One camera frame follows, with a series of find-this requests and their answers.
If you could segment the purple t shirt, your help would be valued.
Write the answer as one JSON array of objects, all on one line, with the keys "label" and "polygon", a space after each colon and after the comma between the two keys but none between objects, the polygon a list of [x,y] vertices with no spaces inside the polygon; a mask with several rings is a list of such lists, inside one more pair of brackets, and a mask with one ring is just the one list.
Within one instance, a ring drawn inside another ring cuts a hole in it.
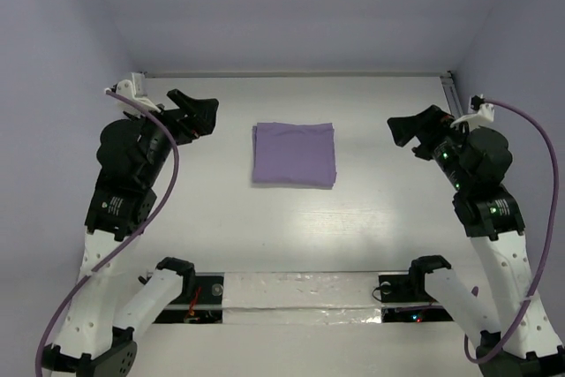
[{"label": "purple t shirt", "polygon": [[258,123],[252,128],[252,147],[255,184],[323,189],[335,184],[335,129],[331,123]]}]

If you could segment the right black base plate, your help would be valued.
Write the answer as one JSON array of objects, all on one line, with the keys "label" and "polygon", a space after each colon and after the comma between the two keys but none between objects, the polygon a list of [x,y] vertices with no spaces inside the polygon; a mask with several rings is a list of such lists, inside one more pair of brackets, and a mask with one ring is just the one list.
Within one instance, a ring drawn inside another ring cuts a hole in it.
[{"label": "right black base plate", "polygon": [[372,292],[380,304],[383,323],[450,322],[451,315],[429,295],[417,289],[407,274],[381,274]]}]

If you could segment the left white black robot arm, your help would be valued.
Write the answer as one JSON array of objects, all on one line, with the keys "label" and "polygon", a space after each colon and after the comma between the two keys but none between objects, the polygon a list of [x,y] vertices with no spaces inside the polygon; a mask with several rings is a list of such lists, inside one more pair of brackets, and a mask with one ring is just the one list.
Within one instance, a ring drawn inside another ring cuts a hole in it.
[{"label": "left white black robot arm", "polygon": [[167,93],[174,109],[106,94],[135,109],[107,124],[96,159],[101,166],[85,220],[84,252],[75,286],[54,312],[39,342],[34,371],[74,376],[126,376],[138,343],[172,302],[198,296],[187,260],[161,260],[124,306],[118,305],[131,255],[176,184],[179,147],[213,133],[219,102]]}]

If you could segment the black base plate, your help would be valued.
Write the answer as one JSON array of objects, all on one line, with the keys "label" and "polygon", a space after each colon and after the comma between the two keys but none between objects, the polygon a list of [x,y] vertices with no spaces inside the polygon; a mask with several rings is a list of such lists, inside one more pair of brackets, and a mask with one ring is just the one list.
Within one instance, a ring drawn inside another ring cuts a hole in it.
[{"label": "black base plate", "polygon": [[221,324],[224,274],[197,274],[191,296],[167,305],[154,324]]},{"label": "black base plate", "polygon": [[372,292],[380,304],[383,323],[450,322],[451,315],[429,295],[417,289],[407,274],[381,274]]}]

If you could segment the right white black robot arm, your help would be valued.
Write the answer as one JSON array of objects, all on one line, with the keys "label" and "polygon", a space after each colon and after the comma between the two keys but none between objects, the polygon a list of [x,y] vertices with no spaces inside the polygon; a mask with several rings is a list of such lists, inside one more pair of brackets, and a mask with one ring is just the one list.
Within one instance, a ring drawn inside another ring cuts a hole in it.
[{"label": "right white black robot arm", "polygon": [[491,126],[493,105],[480,101],[453,117],[437,106],[391,117],[399,147],[413,139],[413,154],[438,164],[455,190],[453,207],[486,274],[494,309],[459,280],[440,255],[412,261],[400,275],[381,275],[377,299],[404,310],[440,308],[464,333],[467,359],[485,376],[561,376],[564,344],[538,293],[542,268],[533,268],[516,199],[503,185],[513,157],[507,139]]}]

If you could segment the aluminium rail on right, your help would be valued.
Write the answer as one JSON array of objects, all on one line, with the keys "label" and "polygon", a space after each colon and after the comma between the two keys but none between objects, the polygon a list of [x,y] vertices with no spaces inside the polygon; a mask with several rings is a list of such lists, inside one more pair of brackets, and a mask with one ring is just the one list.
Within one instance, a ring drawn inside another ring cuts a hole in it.
[{"label": "aluminium rail on right", "polygon": [[454,117],[461,117],[463,115],[463,109],[456,91],[454,80],[450,76],[442,76],[440,77],[440,80],[450,113]]}]

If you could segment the silver foil strip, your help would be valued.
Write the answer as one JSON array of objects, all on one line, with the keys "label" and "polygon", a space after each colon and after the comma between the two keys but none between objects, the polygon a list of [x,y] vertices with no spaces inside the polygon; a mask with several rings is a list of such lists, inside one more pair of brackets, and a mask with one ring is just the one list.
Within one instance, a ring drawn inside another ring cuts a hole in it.
[{"label": "silver foil strip", "polygon": [[380,324],[374,272],[228,273],[222,322],[231,325]]}]

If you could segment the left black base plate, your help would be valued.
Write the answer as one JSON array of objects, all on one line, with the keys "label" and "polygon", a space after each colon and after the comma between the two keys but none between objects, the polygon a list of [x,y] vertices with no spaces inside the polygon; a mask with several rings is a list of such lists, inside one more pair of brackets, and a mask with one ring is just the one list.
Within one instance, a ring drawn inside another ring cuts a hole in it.
[{"label": "left black base plate", "polygon": [[221,324],[224,274],[197,274],[191,296],[167,305],[154,324]]}]

